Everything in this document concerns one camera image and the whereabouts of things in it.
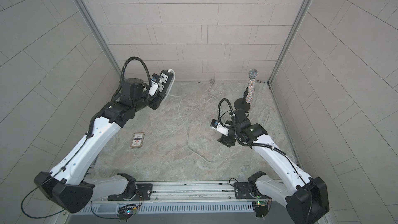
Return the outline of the black power strip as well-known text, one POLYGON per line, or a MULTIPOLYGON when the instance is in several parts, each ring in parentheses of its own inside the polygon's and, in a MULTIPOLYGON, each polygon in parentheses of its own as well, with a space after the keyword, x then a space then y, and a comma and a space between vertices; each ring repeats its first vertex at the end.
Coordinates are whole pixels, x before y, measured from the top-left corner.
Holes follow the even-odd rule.
POLYGON ((172 69, 162 70, 160 73, 160 80, 158 91, 166 96, 174 83, 175 72, 172 69))

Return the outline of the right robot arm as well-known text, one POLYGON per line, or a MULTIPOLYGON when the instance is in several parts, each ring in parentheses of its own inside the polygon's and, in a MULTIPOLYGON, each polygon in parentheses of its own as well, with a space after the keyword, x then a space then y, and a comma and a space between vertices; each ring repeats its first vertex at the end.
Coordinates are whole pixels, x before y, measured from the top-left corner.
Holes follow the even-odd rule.
POLYGON ((230 120, 221 121, 219 115, 210 126, 222 134, 218 142, 232 147, 236 143, 257 152, 277 173, 282 182, 271 179, 259 171, 247 182, 235 182, 237 194, 254 198, 252 206, 257 218, 264 218, 272 202, 284 206, 296 224, 314 224, 330 210, 326 183, 311 177, 279 149, 260 124, 251 124, 243 109, 230 109, 230 120))

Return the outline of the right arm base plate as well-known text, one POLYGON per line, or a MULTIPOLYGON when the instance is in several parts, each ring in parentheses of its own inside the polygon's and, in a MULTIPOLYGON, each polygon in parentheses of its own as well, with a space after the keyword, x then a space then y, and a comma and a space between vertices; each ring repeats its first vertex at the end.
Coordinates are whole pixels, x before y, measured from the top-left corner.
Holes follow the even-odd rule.
POLYGON ((254 185, 250 182, 234 182, 232 184, 234 187, 235 198, 237 200, 256 200, 262 201, 263 199, 270 199, 269 196, 259 193, 255 189, 254 185))

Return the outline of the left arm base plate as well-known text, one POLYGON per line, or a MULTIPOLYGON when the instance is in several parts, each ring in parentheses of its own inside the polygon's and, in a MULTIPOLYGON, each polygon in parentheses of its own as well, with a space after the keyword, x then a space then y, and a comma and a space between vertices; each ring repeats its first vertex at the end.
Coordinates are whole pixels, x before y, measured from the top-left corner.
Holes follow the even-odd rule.
POLYGON ((108 201, 148 201, 152 194, 153 184, 138 183, 134 186, 128 185, 126 190, 119 195, 108 196, 108 201))

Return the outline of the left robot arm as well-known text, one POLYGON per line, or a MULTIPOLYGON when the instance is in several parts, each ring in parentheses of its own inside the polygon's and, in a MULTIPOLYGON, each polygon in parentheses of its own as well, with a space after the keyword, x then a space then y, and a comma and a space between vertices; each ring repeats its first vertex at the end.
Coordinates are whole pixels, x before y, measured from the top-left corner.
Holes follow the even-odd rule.
POLYGON ((93 115, 89 128, 71 152, 49 172, 41 171, 34 178, 36 187, 62 211, 76 213, 89 202, 107 196, 136 196, 135 178, 118 173, 98 180, 85 180, 86 172, 104 146, 135 114, 150 107, 153 110, 168 95, 175 72, 162 70, 149 74, 146 63, 139 57, 128 58, 120 75, 119 86, 102 109, 93 115))

